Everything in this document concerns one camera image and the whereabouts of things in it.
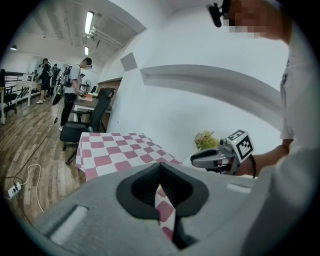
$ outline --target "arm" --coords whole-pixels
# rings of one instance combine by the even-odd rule
[[[263,167],[275,165],[280,158],[287,156],[289,153],[289,145],[292,139],[284,139],[282,145],[277,146],[274,150],[271,150],[265,154],[254,155],[254,160],[256,164],[256,176]],[[239,167],[239,170],[235,173],[237,176],[242,175],[253,175],[254,169],[250,158],[247,158]]]
[[[80,90],[79,90],[79,85],[78,85],[78,80],[77,79],[74,79],[72,80],[72,86],[73,88],[75,89],[75,91],[80,94]]]
[[[41,73],[41,75],[39,75],[39,79],[42,80],[44,77],[46,77],[47,70],[48,70],[48,65],[44,65],[44,67],[42,69],[42,73]]]

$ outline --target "checkered tablecloth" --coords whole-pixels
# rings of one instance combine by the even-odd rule
[[[75,160],[87,181],[134,166],[160,162],[180,164],[150,138],[136,133],[83,132]],[[171,239],[176,211],[161,187],[155,196],[155,208],[160,212],[160,228]]]

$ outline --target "desk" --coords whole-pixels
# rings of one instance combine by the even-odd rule
[[[1,93],[1,123],[5,124],[5,111],[4,111],[4,100],[5,100],[5,88],[0,87],[0,93]]]
[[[75,165],[85,173],[86,181],[131,167],[161,162],[180,164],[142,133],[83,132],[75,159]],[[161,187],[155,194],[154,206],[160,212],[159,228],[171,239],[176,210]]]
[[[78,109],[84,109],[84,110],[94,110],[96,105],[98,104],[98,99],[93,98],[92,101],[83,100],[83,99],[76,99],[74,102],[74,110],[77,111]],[[112,106],[108,105],[106,108],[106,113],[111,113]],[[77,121],[77,114],[73,115],[73,121]]]
[[[23,82],[23,81],[17,81],[15,83],[16,85],[16,98],[15,98],[15,104],[18,104],[17,98],[18,98],[18,87],[29,87],[29,94],[28,94],[28,107],[30,107],[30,99],[31,99],[31,93],[32,89],[41,89],[41,83],[34,81],[34,82]]]

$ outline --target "cable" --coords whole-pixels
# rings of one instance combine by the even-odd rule
[[[48,134],[44,137],[44,139],[41,141],[41,143],[39,144],[39,146],[33,151],[33,153],[30,155],[30,157],[28,158],[28,160],[24,163],[24,165],[22,166],[22,168],[21,168],[21,169],[15,174],[15,176],[13,177],[13,184],[14,184],[15,187],[17,186],[16,183],[15,183],[15,179],[17,179],[17,175],[18,175],[19,173],[21,173],[21,171],[23,170],[23,168],[26,166],[26,164],[29,162],[29,160],[32,158],[32,156],[36,153],[36,151],[41,147],[42,143],[46,140],[46,138],[49,136],[49,134],[51,133],[52,129],[54,128],[55,124],[57,123],[60,105],[61,105],[61,101],[60,101],[59,108],[58,108],[58,111],[57,111],[57,113],[56,113],[56,117],[55,117],[55,120],[54,120],[54,122],[53,122],[53,125],[52,125],[50,131],[49,131]]]
[[[15,176],[8,176],[8,177],[0,177],[0,180],[1,179],[11,179],[11,178],[14,178]],[[19,177],[15,177],[16,179],[20,180],[21,182],[24,182],[21,178]]]
[[[14,194],[15,194],[15,196],[16,196],[17,204],[19,205],[19,200],[18,200],[18,196],[17,196],[16,192],[14,192]],[[23,213],[24,217],[27,219],[27,221],[30,223],[30,225],[32,225],[30,219],[29,219],[29,218],[27,217],[27,215],[25,214],[24,209],[23,209],[22,207],[20,207],[20,209],[21,209],[21,212]]]
[[[28,171],[28,178],[27,178],[27,180],[26,180],[25,183],[22,183],[22,184],[21,184],[21,186],[24,185],[24,184],[26,184],[26,183],[29,181],[29,179],[30,179],[29,168],[30,168],[31,166],[39,166],[39,167],[40,167],[40,172],[41,172],[41,166],[40,166],[40,164],[31,164],[31,165],[29,165],[28,170],[27,170],[27,171]]]
[[[24,163],[24,165],[22,166],[22,168],[16,173],[16,175],[14,176],[13,178],[13,184],[14,186],[17,186],[16,183],[15,183],[15,178],[17,177],[17,175],[19,173],[21,173],[21,171],[23,170],[23,168],[26,166],[26,164],[29,162],[29,160],[33,157],[33,155],[36,153],[36,151],[41,147],[42,143],[44,143],[44,141],[46,140],[46,138],[49,136],[49,134],[51,133],[52,129],[54,128],[56,124],[56,120],[54,121],[54,124],[52,125],[50,131],[48,132],[48,134],[45,136],[45,138],[41,141],[41,143],[39,144],[39,146],[33,151],[33,153],[30,155],[30,157],[28,158],[28,160]]]
[[[63,90],[63,97],[64,97],[64,99],[67,101],[67,102],[69,102],[69,103],[72,103],[72,102],[75,102],[76,100],[77,100],[77,96],[78,96],[78,94],[76,95],[76,97],[75,97],[75,99],[73,100],[73,101],[68,101],[67,99],[66,99],[66,97],[65,97],[65,89],[64,89],[64,87],[62,88],[62,90]]]
[[[25,185],[25,184],[29,181],[29,179],[30,179],[29,168],[30,168],[31,166],[39,166],[39,167],[40,167],[40,169],[39,169],[39,178],[38,178],[38,182],[36,183],[35,193],[36,193],[36,199],[37,199],[37,201],[38,201],[38,204],[39,204],[41,210],[44,212],[44,209],[42,208],[42,206],[41,206],[41,204],[40,204],[40,202],[39,202],[39,197],[38,197],[38,186],[39,186],[40,176],[41,176],[41,165],[40,165],[40,164],[31,164],[31,165],[29,165],[29,167],[28,167],[28,179],[26,180],[25,183],[21,184],[21,189],[22,189],[22,186]]]

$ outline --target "power strip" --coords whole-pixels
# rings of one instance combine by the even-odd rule
[[[21,185],[19,182],[16,183],[16,186],[12,186],[9,190],[8,190],[8,196],[10,199],[12,199],[16,194],[18,194],[18,192],[21,190]]]

